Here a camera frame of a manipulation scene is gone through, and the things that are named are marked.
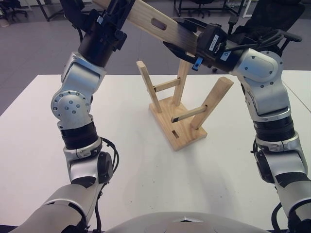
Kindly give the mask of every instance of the light wood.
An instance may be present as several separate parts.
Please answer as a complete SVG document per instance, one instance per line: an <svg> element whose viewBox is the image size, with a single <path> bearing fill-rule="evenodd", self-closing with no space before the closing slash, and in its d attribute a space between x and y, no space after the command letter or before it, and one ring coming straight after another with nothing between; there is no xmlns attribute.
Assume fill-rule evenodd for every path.
<svg viewBox="0 0 311 233"><path fill-rule="evenodd" d="M174 124L171 123L172 116L187 111L182 103L176 107L173 104L173 97L160 100L159 103L163 111L162 113L157 112L156 106L153 103L149 105L149 108L174 150L179 150L207 136L206 131L202 127L195 130L190 126L191 117Z"/></svg>
<svg viewBox="0 0 311 233"><path fill-rule="evenodd" d="M206 108L207 108L206 106L200 106L198 108L194 108L194 109L189 110L187 112L184 112L184 113L181 113L179 115L173 116L172 119L171 119L171 122L175 123L175 122L178 122L180 120L186 119L188 117L197 115L199 113L204 112L206 110Z"/></svg>
<svg viewBox="0 0 311 233"><path fill-rule="evenodd" d="M177 86L179 85L179 83L180 83L180 79L174 79L174 80L171 80L165 83L161 83L159 85L155 85L154 90L155 92L163 91L173 86Z"/></svg>
<svg viewBox="0 0 311 233"><path fill-rule="evenodd" d="M93 2L102 8L107 9L110 0L93 0ZM183 28L176 21L142 0L135 1L127 19L137 27L162 41L177 45L192 54L196 53L196 41L198 37L196 34ZM152 21L155 20L165 25L165 30L154 26Z"/></svg>
<svg viewBox="0 0 311 233"><path fill-rule="evenodd" d="M151 97L151 100L155 104L156 111L158 113L161 113L162 110L161 110L159 101L158 101L158 99L156 97L156 92L154 90L154 86L152 85L152 82L150 80L150 76L149 76L147 67L145 66L145 64L142 61L138 61L138 62L136 62L136 64L138 66L138 69L140 71L142 79L144 80L144 82L145 82L145 84L147 86L147 90L148 90L148 93L149 93L149 95Z"/></svg>
<svg viewBox="0 0 311 233"><path fill-rule="evenodd" d="M182 59L180 59L179 62L179 68L178 68L178 74L177 79L180 79L180 83L178 86L175 87L174 96L173 96L173 102L175 106L178 106L181 101L181 96L183 95L185 83L186 83L186 77L190 69L190 63L186 62Z"/></svg>
<svg viewBox="0 0 311 233"><path fill-rule="evenodd" d="M191 126L194 129L198 129L202 126L203 122L207 119L207 117L211 114L214 108L222 100L222 98L225 96L225 94L232 85L233 82L226 77L221 77L217 80L216 84L213 86L212 90L202 104L202 106L207 106L206 110L196 115L191 121Z"/></svg>

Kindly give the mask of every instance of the black cable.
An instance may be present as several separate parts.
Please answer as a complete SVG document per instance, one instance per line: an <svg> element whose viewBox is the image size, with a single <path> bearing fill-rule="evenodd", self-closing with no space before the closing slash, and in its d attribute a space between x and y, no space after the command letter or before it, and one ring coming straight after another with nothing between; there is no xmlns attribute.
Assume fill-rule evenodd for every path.
<svg viewBox="0 0 311 233"><path fill-rule="evenodd" d="M102 221L101 221L101 217L98 211L98 200L96 201L96 205L95 205L95 216L96 216L96 231L101 233L102 232Z"/></svg>
<svg viewBox="0 0 311 233"><path fill-rule="evenodd" d="M255 155L256 152L258 152L258 145L256 139L254 139L253 150L251 150L251 153Z"/></svg>
<svg viewBox="0 0 311 233"><path fill-rule="evenodd" d="M113 151L114 151L112 165L113 165L113 172L115 172L117 170L118 166L119 166L119 159L120 159L119 158L119 153L118 153L118 151L116 149L116 146L111 141L109 141L108 139L103 138L103 137L101 137L101 139L102 139L103 142L105 142L107 144L108 147L111 147L113 149Z"/></svg>
<svg viewBox="0 0 311 233"><path fill-rule="evenodd" d="M113 162L112 162L113 173L114 173L117 170L118 166L119 166L119 159L120 159L119 158L119 153L118 153L118 151L116 149L116 146L111 141L109 141L108 139L103 138L103 137L101 137L101 140L103 142L105 142L108 147L111 147L113 149L113 151L114 151ZM99 192L97 200L96 200L96 205L95 205L96 229L93 230L93 233L101 233L102 232L102 221L101 221L101 217L100 217L99 211L98 211L98 200L101 197L101 195L103 194L102 190L103 190L103 188L106 185L107 185L107 183L105 183L102 186L101 191Z"/></svg>
<svg viewBox="0 0 311 233"><path fill-rule="evenodd" d="M79 38L80 38L80 43L81 43L81 42L82 42L82 40L83 40L82 31L81 31L81 29L80 29L80 28L77 28L77 31L78 31L78 33L79 33Z"/></svg>
<svg viewBox="0 0 311 233"><path fill-rule="evenodd" d="M273 226L273 229L275 230L276 233L282 233L280 227L278 226L277 223L277 213L280 210L280 208L282 207L281 202L275 207L275 209L273 210L272 214L271 214L271 223Z"/></svg>
<svg viewBox="0 0 311 233"><path fill-rule="evenodd" d="M239 45L233 48L225 49L224 52L236 51L236 50L242 50L242 49L266 48L266 47L278 44L283 38L284 38L284 35L282 34L281 30L273 30L265 34L261 38L259 38L255 44Z"/></svg>

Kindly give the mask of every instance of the upside-down wooden stool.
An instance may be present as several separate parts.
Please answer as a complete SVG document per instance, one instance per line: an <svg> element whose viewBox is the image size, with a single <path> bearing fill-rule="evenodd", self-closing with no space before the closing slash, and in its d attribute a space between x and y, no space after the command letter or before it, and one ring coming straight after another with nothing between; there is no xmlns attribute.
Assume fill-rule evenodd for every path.
<svg viewBox="0 0 311 233"><path fill-rule="evenodd" d="M190 143L206 137L207 132L202 128L202 124L225 96L233 82L226 77L219 78L202 105L198 108L187 110L180 101L191 66L190 63L180 60L177 79L155 86L151 83L145 64L142 61L138 61L137 66L152 100L149 108L173 149L179 150ZM156 92L173 86L175 86L173 96L160 101L157 99Z"/></svg>

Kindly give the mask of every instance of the chair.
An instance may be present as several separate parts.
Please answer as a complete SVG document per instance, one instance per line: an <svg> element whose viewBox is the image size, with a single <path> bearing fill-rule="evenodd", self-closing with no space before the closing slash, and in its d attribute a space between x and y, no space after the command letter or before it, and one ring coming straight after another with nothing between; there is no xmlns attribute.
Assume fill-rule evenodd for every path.
<svg viewBox="0 0 311 233"><path fill-rule="evenodd" d="M239 26L232 33L233 27L238 22L238 17L231 16L228 22L228 40L237 43L238 45L254 44L261 36L275 29L283 31L285 42L281 47L273 45L257 49L257 51L272 51L282 56L285 47L289 42L300 42L300 36L288 33L287 31L299 19L305 10L305 6L300 3L300 0L259 0L252 17L244 26Z"/></svg>
<svg viewBox="0 0 311 233"><path fill-rule="evenodd" d="M11 14L12 20L15 21L14 18L16 18L17 14L22 14L26 18L28 17L27 11L23 10L16 10L16 8L21 8L19 0L3 0L0 1L0 7L4 11L4 15L7 16Z"/></svg>
<svg viewBox="0 0 311 233"><path fill-rule="evenodd" d="M204 12L207 12L208 16L210 16L210 11L204 8L201 8L201 5L212 3L214 0L190 0L196 4L199 4L199 7L193 11L188 11L190 17L192 17L193 13L198 13L198 16L202 14L202 18L205 17Z"/></svg>

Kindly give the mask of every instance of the gray floor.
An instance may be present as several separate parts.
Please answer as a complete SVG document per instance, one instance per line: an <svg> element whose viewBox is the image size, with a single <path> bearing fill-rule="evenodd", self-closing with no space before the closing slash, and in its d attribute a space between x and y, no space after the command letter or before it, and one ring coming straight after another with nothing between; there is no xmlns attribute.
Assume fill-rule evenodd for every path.
<svg viewBox="0 0 311 233"><path fill-rule="evenodd" d="M168 16L176 17L173 2L149 2ZM52 12L59 6L53 6ZM204 22L223 25L226 31L230 13L212 12ZM289 30L303 37L301 43L290 43L283 55L285 69L309 70L311 66L311 14L306 12ZM243 25L248 19L240 18ZM70 53L79 46L78 33L63 16L46 22L40 9L33 7L29 17L19 16L19 22L11 22L0 28L0 115L38 74L60 74ZM128 38L121 51L111 57L108 74L139 74L137 60L143 60L150 74L176 74L179 60L161 43L129 22L123 30ZM210 74L203 67L197 74Z"/></svg>

